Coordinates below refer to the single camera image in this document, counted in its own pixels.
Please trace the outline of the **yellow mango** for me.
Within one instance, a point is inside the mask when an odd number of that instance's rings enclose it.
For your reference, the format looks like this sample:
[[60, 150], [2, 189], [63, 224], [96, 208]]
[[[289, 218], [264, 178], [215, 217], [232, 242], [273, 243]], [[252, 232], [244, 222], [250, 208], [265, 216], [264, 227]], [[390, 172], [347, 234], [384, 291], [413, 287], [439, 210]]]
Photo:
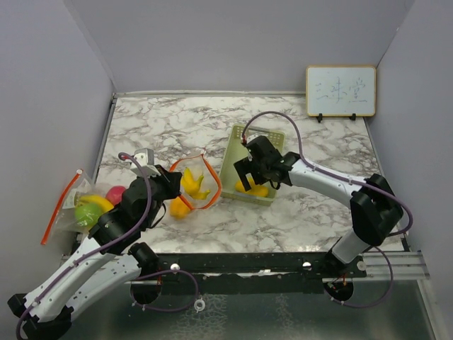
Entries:
[[248, 179], [248, 184], [251, 187], [251, 189], [248, 191], [244, 188], [241, 181], [237, 181], [234, 188], [239, 193], [244, 193], [244, 194], [250, 195], [250, 196], [258, 196], [258, 197], [263, 197], [263, 198], [266, 198], [268, 196], [268, 194], [269, 194], [268, 187], [266, 187], [264, 185], [255, 184], [255, 182], [252, 178]]

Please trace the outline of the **small yellow bananas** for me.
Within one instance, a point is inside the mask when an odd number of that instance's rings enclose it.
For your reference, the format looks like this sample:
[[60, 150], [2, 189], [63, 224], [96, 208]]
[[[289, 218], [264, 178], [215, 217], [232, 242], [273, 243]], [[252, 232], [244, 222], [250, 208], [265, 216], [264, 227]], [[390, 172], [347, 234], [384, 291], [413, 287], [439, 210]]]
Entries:
[[210, 190], [201, 191], [202, 182], [204, 175], [201, 174], [197, 179], [194, 179], [193, 174], [189, 168], [185, 168], [183, 177], [181, 179], [181, 185], [185, 192], [195, 200], [205, 200], [211, 193]]

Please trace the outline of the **orange bell pepper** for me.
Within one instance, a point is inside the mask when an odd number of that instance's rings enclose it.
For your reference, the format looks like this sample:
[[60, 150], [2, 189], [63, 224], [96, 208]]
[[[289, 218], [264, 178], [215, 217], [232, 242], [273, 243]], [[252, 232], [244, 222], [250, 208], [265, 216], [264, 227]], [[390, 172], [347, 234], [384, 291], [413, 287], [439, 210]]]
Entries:
[[182, 220], [186, 218], [192, 210], [193, 208], [189, 202], [183, 196], [178, 196], [171, 201], [169, 212], [171, 217]]

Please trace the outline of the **red apple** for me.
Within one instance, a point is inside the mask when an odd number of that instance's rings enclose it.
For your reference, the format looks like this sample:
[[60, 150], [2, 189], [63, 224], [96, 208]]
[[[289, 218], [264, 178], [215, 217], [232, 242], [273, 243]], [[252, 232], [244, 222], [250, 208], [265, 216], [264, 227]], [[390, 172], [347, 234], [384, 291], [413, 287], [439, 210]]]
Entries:
[[122, 200], [122, 194], [125, 190], [124, 186], [113, 186], [108, 190], [105, 198], [113, 205], [117, 205]]

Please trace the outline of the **yellow banana bunch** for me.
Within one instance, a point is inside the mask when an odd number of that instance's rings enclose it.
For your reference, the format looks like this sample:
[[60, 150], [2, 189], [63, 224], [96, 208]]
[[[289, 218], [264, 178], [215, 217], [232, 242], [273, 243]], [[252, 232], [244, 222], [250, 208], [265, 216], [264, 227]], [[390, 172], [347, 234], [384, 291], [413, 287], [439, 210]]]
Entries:
[[109, 212], [114, 208], [114, 205], [103, 196], [100, 195], [83, 195], [79, 198], [80, 203], [94, 203], [96, 204], [104, 213]]

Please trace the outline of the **clear zip bag red zipper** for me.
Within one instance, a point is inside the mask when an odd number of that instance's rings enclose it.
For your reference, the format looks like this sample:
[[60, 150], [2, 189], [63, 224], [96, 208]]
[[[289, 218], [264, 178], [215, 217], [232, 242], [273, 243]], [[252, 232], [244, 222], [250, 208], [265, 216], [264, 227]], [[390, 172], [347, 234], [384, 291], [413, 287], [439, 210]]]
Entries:
[[105, 198], [106, 193], [111, 187], [113, 186], [104, 183], [96, 185], [83, 169], [78, 169], [57, 201], [45, 233], [40, 241], [41, 245], [46, 245], [53, 236], [61, 232], [86, 234], [90, 228], [78, 226], [74, 217], [75, 208], [85, 204], [80, 203], [79, 198], [84, 195], [99, 195]]

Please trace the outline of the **green lime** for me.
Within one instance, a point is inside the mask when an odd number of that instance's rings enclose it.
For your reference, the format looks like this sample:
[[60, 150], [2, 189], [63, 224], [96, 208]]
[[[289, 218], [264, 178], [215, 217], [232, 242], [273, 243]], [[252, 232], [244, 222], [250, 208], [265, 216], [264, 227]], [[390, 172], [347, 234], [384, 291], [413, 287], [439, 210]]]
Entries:
[[102, 214], [102, 209], [96, 203], [85, 203], [77, 206], [74, 210], [77, 225], [85, 228], [94, 226]]

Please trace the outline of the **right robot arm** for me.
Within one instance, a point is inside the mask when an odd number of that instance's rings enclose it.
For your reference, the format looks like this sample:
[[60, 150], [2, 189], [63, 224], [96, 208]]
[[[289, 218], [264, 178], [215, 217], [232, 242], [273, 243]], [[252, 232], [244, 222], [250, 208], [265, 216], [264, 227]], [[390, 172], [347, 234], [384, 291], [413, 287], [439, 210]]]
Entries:
[[401, 204], [379, 174], [369, 178], [347, 176], [310, 163], [295, 152], [282, 155], [265, 136], [254, 138], [245, 148], [248, 156], [234, 163], [245, 191], [252, 189], [250, 176], [256, 185], [306, 188], [350, 209], [352, 229], [326, 255], [325, 268], [331, 276], [341, 277], [358, 255], [380, 246], [403, 217]]

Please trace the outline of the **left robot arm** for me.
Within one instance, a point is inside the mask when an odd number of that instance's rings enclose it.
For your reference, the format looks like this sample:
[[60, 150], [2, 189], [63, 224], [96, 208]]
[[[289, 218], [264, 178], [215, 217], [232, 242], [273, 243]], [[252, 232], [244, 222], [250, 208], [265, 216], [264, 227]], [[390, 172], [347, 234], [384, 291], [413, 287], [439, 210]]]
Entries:
[[101, 215], [79, 248], [44, 283], [8, 300], [17, 339], [60, 339], [93, 303], [127, 281], [151, 278], [159, 258], [141, 233], [164, 201], [180, 195], [179, 172], [140, 169], [113, 209]]

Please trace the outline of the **small whiteboard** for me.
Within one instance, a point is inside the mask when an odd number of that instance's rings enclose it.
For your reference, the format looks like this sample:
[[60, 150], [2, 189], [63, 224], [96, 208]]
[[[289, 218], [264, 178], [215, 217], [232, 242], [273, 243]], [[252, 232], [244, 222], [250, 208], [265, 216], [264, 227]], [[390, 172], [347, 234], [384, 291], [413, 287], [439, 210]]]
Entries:
[[372, 117], [377, 71], [373, 66], [306, 68], [306, 113], [311, 117]]

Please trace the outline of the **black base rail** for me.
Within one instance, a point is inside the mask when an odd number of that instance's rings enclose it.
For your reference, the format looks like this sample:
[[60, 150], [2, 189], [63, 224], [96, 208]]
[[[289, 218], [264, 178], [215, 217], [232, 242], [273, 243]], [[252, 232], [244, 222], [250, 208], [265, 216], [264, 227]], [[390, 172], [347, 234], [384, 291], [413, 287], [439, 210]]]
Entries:
[[323, 280], [364, 278], [363, 257], [334, 265], [325, 252], [159, 254], [161, 270], [179, 265], [185, 274], [158, 276], [164, 295], [321, 294]]

